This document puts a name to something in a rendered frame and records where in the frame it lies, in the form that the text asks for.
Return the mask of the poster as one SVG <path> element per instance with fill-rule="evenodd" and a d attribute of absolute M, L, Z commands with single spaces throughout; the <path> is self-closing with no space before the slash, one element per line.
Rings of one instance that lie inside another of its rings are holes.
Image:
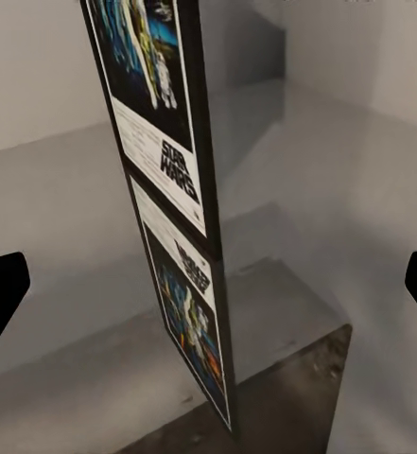
<path fill-rule="evenodd" d="M 199 0 L 79 0 L 121 159 L 223 260 Z"/>

